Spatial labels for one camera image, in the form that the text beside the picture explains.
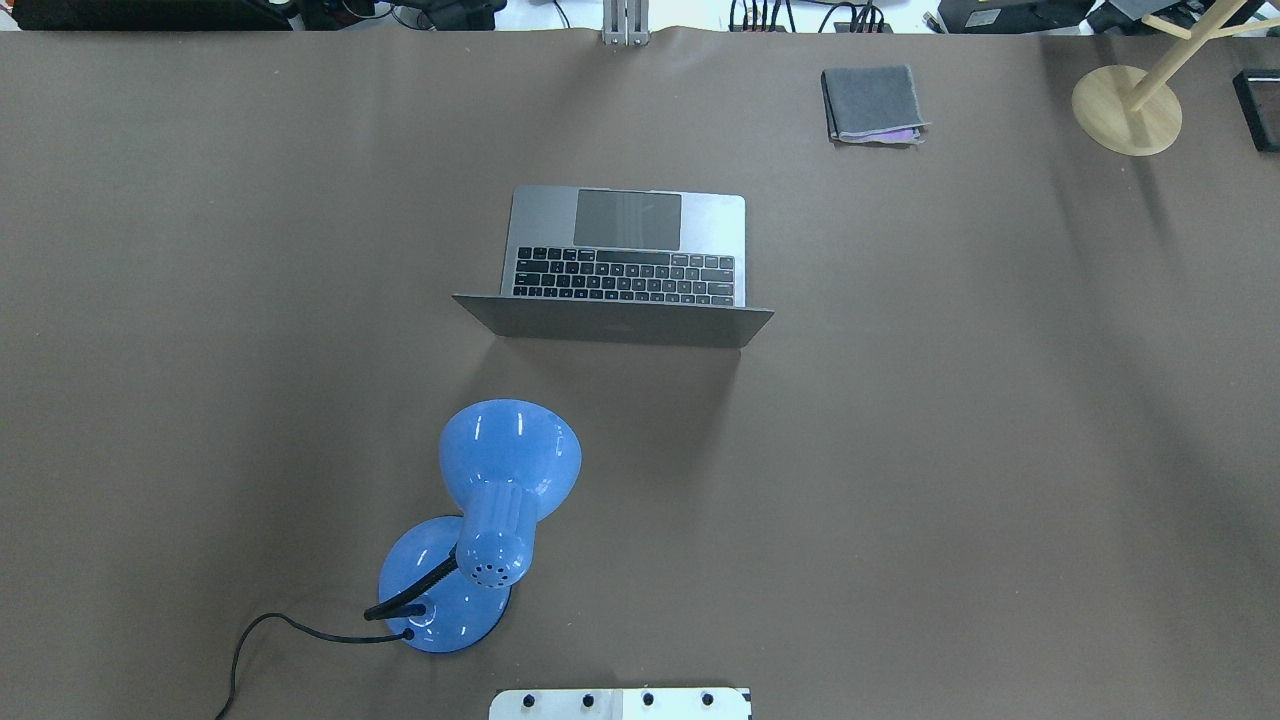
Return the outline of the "grey laptop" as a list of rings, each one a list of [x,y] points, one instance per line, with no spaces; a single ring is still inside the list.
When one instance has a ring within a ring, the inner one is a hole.
[[[493,334],[742,348],[773,311],[748,301],[746,204],[732,193],[521,184],[500,291],[457,293]]]

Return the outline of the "blue desk lamp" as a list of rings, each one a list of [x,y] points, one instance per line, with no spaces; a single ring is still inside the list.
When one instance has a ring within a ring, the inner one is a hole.
[[[552,410],[490,398],[448,420],[439,462],[458,512],[422,521],[392,546],[364,618],[419,651],[452,653],[504,616],[532,565],[538,524],[573,489],[582,448]]]

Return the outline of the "folded grey cloth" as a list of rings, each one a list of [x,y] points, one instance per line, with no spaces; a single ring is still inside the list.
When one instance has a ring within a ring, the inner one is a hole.
[[[827,133],[836,143],[919,145],[923,128],[910,65],[840,67],[820,73]]]

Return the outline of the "wooden cup stand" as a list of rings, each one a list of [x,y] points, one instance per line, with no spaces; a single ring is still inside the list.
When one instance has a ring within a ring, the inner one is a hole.
[[[1230,26],[1230,18],[1244,5],[1216,1],[1189,29],[1153,14],[1143,15],[1143,24],[1176,42],[1152,70],[1107,65],[1083,76],[1071,92],[1071,111],[1079,127],[1101,146],[1128,156],[1169,149],[1183,124],[1181,106],[1169,79],[1211,40],[1279,26],[1276,18]]]

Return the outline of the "black tray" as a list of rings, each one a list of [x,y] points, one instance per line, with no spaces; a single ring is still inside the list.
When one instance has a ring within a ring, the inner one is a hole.
[[[1279,152],[1277,69],[1245,68],[1231,82],[1254,147]]]

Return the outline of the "aluminium frame post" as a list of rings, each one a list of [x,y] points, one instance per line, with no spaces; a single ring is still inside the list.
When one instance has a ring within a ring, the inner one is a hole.
[[[602,42],[607,46],[644,46],[650,41],[648,0],[602,3]]]

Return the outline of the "white mount base plate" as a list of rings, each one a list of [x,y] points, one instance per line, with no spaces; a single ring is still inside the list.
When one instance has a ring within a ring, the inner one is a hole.
[[[751,719],[749,689],[630,687],[509,689],[490,702],[489,719]]]

